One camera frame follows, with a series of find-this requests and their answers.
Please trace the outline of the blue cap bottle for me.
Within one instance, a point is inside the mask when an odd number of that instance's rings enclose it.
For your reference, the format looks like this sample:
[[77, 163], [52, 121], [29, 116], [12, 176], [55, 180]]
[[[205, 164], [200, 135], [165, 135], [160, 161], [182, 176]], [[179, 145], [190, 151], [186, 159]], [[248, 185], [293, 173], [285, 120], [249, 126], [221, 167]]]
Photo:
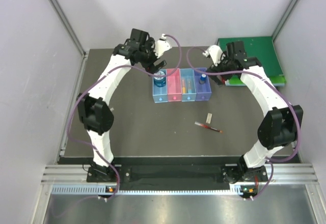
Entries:
[[201, 74], [199, 78], [199, 84], [203, 85], [206, 83], [207, 75], [206, 74]]

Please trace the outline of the dark green binder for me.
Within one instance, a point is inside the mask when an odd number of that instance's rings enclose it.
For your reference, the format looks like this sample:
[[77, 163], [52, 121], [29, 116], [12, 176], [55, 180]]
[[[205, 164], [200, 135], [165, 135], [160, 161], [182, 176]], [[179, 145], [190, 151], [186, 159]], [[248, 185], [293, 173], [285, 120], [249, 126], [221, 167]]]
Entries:
[[249, 57], [257, 57], [261, 62], [265, 73], [268, 77], [283, 75], [280, 66], [273, 39], [270, 36], [263, 37], [236, 37], [236, 38], [219, 38], [217, 45], [226, 50], [226, 44], [236, 41], [243, 41], [244, 49]]

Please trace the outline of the blue white tape roll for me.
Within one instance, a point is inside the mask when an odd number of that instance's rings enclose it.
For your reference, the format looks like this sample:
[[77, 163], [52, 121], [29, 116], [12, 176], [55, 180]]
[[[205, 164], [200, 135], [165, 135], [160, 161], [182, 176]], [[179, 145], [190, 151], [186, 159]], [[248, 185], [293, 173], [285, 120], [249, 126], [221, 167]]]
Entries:
[[154, 73], [153, 82], [157, 87], [161, 88], [161, 87], [166, 86], [165, 75], [166, 75], [165, 72], [162, 70]]

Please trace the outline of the purple plastic tray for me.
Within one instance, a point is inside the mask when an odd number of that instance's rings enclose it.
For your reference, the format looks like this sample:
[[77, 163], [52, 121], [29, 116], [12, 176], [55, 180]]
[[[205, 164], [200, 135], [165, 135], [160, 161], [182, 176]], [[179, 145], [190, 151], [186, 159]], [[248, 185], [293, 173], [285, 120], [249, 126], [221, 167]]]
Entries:
[[202, 73], [194, 70], [195, 88], [197, 92], [195, 101], [208, 101], [212, 94], [209, 78], [207, 76], [206, 83], [201, 85], [199, 84], [201, 74]]

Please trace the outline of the light blue tray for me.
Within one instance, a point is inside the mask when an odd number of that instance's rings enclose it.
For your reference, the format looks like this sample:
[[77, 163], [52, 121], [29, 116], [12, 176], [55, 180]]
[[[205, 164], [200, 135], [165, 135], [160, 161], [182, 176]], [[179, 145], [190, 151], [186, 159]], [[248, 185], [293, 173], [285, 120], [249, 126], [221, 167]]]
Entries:
[[168, 102], [167, 79], [166, 86], [161, 88], [157, 87], [152, 79], [152, 97], [155, 103]]
[[196, 98], [196, 88], [195, 88], [195, 79], [194, 79], [194, 70], [191, 68], [187, 69], [180, 69], [180, 79], [184, 79], [186, 83], [186, 89], [187, 89], [187, 79], [190, 78], [192, 80], [192, 86], [193, 86], [193, 93], [189, 94], [187, 91], [185, 94], [182, 94], [182, 102], [191, 102], [195, 101]]

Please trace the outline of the blue grey eraser stick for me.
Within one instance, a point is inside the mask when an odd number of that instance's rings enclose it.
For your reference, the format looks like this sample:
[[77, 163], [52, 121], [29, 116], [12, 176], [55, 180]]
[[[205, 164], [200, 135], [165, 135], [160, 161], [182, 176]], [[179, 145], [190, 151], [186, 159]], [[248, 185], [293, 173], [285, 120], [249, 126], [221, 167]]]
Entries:
[[187, 79], [187, 92], [189, 94], [193, 93], [192, 80], [190, 78]]

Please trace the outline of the pink plastic tray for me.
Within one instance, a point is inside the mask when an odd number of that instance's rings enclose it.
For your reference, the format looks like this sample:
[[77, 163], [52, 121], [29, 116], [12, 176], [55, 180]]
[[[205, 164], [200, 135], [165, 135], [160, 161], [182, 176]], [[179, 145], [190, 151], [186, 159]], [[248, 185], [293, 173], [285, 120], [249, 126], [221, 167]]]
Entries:
[[180, 79], [180, 69], [178, 68], [173, 74], [166, 77], [167, 93], [169, 102], [182, 100], [182, 88]]

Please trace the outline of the small grey eraser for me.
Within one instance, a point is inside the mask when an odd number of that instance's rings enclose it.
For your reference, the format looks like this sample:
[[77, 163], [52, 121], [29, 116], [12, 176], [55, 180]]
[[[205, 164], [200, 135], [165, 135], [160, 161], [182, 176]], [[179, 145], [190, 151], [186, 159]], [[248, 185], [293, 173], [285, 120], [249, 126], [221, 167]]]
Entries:
[[212, 119], [212, 114], [211, 113], [208, 113], [207, 114], [207, 118], [206, 118], [206, 123], [207, 124], [210, 124], [211, 123], [211, 119]]

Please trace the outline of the red pen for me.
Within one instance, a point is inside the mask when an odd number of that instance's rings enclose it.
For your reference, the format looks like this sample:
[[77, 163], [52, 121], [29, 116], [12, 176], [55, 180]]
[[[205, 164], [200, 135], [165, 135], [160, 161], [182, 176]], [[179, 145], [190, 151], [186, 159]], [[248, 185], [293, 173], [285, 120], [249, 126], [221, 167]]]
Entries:
[[223, 133], [222, 130], [219, 130], [219, 129], [213, 128], [213, 127], [211, 127], [211, 126], [205, 125], [205, 124], [200, 123], [200, 122], [194, 122], [194, 124], [197, 125], [197, 126], [200, 126], [200, 127], [206, 128], [206, 129], [209, 129], [209, 130], [216, 131], [216, 132], [218, 132], [218, 133]]

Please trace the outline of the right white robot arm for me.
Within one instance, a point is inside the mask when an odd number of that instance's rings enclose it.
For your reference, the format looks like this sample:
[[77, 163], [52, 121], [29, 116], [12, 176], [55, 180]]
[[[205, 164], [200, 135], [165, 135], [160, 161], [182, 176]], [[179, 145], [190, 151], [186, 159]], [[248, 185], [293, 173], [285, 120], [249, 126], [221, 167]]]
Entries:
[[299, 105], [291, 105], [281, 96], [265, 74], [259, 59], [248, 56], [242, 41], [228, 43], [226, 51], [218, 45], [211, 45], [203, 56], [212, 59], [212, 65], [207, 69], [212, 80], [222, 85], [236, 75], [263, 112], [257, 142], [240, 157], [235, 170], [225, 174], [225, 179], [231, 183], [250, 181], [276, 152], [298, 139], [303, 109]]

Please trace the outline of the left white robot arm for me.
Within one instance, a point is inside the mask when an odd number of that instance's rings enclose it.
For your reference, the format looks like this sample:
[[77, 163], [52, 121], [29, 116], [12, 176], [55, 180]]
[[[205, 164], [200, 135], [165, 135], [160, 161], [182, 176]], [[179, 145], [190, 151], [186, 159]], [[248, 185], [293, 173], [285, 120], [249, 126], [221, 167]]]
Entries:
[[114, 156], [110, 146], [110, 128], [114, 115], [109, 108], [111, 97], [120, 81], [133, 65], [140, 63], [148, 73], [155, 74], [166, 65], [155, 62], [171, 49], [166, 35], [154, 40], [148, 32], [132, 29], [130, 37], [118, 44], [98, 82], [86, 94], [79, 95], [79, 120], [87, 131], [93, 146], [93, 163], [89, 174], [98, 181], [111, 182], [116, 179], [116, 170], [110, 163]]

